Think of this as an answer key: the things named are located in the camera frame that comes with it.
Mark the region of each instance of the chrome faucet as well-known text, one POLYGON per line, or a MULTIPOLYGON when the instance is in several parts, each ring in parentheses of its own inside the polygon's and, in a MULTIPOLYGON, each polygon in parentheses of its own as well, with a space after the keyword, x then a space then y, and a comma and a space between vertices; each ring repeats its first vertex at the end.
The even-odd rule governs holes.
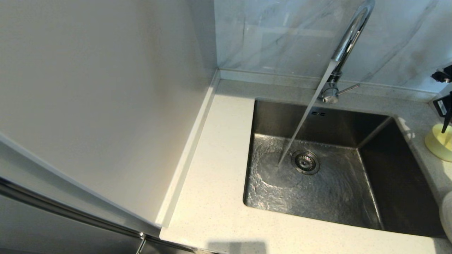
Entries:
POLYGON ((344 66, 345 61, 347 60, 347 57, 352 52, 352 49, 355 46, 359 35, 361 35, 361 32, 364 29, 364 26, 369 20, 374 5, 374 0, 365 0, 361 4, 361 6, 358 7, 352 17, 352 20, 350 21, 350 24, 348 25, 347 30, 345 31, 344 36, 342 37, 342 40, 336 48, 333 57, 331 57, 332 60, 336 60, 339 63, 331 73, 322 89, 322 92, 319 95, 319 99, 321 99, 324 103, 336 103, 338 102, 339 95, 359 87, 358 84, 339 91, 337 82, 342 75, 341 69, 344 66))

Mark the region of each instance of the drain strainer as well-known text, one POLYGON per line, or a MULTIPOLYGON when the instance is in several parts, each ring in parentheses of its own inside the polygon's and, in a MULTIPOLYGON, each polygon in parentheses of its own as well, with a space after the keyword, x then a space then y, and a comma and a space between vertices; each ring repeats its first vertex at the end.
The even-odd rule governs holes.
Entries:
POLYGON ((292 164, 298 172, 315 174, 320 169, 317 157, 309 151, 296 151, 292 154, 292 164))

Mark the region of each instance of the white countertop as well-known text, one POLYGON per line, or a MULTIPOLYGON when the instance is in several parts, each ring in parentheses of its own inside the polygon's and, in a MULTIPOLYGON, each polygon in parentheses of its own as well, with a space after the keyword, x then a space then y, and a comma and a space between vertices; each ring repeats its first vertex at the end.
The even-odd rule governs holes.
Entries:
MULTIPOLYGON (((435 239, 319 221, 243 203, 254 100, 307 104, 312 89, 221 80, 163 240, 233 254, 452 253, 435 239)), ((432 155, 424 137, 439 123, 426 103, 344 94, 321 107, 395 116, 439 201, 452 191, 452 163, 432 155)))

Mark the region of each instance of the water stream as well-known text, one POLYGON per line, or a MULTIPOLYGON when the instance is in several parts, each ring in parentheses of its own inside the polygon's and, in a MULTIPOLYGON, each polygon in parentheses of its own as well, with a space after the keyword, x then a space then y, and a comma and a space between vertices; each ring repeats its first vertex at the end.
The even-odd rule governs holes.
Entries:
POLYGON ((330 77, 331 73, 336 68, 338 63, 339 63, 338 61, 335 61, 333 59, 330 60, 328 68, 326 68, 325 74, 323 75, 322 80, 320 80, 317 90, 315 90, 314 96, 312 97, 311 101, 309 102, 308 107, 306 108, 305 113, 303 114, 303 117, 301 118, 300 123, 297 126, 297 129, 293 133, 292 138, 290 139, 289 143, 287 144, 286 148, 284 149, 284 152, 282 153, 281 158, 279 159, 278 167, 281 165, 281 162, 283 161, 284 157, 286 156, 287 151, 289 151, 290 146, 293 143, 293 140, 295 139, 298 132, 300 131, 300 128, 303 125, 303 122, 306 120, 306 117, 308 116, 309 112, 311 111, 311 108, 314 105, 315 100, 317 100, 317 97, 319 96, 320 91, 322 90, 323 86, 326 84, 328 78, 330 77))

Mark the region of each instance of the yellow container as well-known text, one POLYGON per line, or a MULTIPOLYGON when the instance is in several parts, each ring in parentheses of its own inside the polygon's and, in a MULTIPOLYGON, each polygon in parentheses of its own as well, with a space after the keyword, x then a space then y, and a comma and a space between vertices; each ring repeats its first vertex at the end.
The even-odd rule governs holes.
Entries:
POLYGON ((452 162, 452 127, 448 126, 445 133, 441 133, 442 124, 433 126, 425 136, 425 145, 438 158, 452 162))

